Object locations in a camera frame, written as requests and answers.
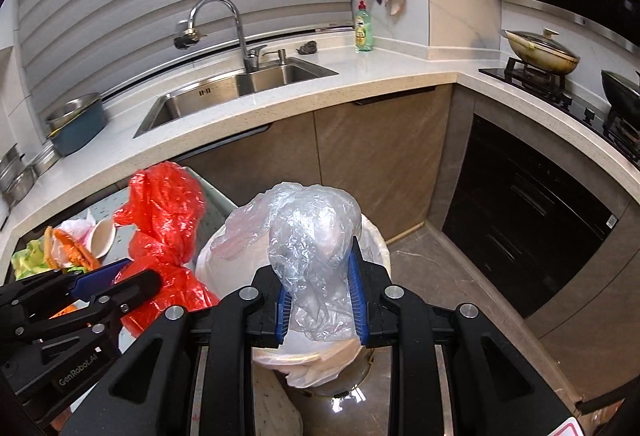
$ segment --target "red plastic bag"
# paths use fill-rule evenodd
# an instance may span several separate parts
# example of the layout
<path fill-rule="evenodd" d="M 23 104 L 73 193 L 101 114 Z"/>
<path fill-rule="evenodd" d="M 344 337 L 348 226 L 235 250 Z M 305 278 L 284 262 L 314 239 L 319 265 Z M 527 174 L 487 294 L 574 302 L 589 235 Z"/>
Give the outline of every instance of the red plastic bag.
<path fill-rule="evenodd" d="M 197 180 L 173 162 L 164 161 L 129 180 L 129 202 L 113 214 L 117 227 L 135 224 L 129 243 L 132 263 L 115 282 L 145 269 L 162 277 L 162 288 L 151 300 L 122 318 L 122 324 L 138 337 L 171 305 L 189 311 L 208 308 L 218 298 L 183 265 L 193 257 L 196 230 L 205 204 Z"/>

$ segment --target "wok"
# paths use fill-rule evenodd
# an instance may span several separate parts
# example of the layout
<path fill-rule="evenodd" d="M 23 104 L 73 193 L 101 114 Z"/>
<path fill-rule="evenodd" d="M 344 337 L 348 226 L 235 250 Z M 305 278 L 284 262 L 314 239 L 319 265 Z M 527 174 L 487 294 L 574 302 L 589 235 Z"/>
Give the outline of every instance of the wok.
<path fill-rule="evenodd" d="M 635 129 L 640 129 L 640 87 L 626 77 L 602 70 L 602 88 L 611 108 Z"/>

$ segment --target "kitchen sink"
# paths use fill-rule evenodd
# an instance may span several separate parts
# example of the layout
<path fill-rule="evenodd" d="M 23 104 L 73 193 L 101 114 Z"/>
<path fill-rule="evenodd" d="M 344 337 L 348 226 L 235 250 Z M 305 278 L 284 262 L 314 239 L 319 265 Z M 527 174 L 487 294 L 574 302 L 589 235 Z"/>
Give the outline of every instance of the kitchen sink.
<path fill-rule="evenodd" d="M 167 122 L 243 95 L 329 75 L 337 73 L 302 59 L 287 58 L 284 65 L 265 63 L 260 70 L 250 74 L 236 70 L 210 77 L 158 97 L 134 138 Z"/>

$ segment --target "gas stove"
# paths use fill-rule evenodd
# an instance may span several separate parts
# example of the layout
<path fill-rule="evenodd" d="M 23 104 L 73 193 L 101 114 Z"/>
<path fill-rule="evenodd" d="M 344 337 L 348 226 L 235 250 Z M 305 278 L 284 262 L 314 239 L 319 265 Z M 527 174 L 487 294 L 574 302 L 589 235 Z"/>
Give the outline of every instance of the gas stove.
<path fill-rule="evenodd" d="M 504 68 L 481 68 L 490 75 L 560 109 L 607 140 L 628 161 L 640 169 L 640 133 L 612 109 L 609 115 L 587 101 L 566 92 L 564 76 L 539 70 L 510 57 Z"/>

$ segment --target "green dish soap bottle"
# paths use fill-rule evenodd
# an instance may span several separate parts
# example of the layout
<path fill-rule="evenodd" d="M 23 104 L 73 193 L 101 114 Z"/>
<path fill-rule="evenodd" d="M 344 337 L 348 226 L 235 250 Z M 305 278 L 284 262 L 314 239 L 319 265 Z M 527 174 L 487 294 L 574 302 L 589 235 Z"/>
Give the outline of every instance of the green dish soap bottle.
<path fill-rule="evenodd" d="M 373 50 L 373 36 L 371 35 L 371 17 L 367 12 L 367 6 L 360 0 L 358 12 L 355 18 L 356 50 L 358 52 L 370 52 Z"/>

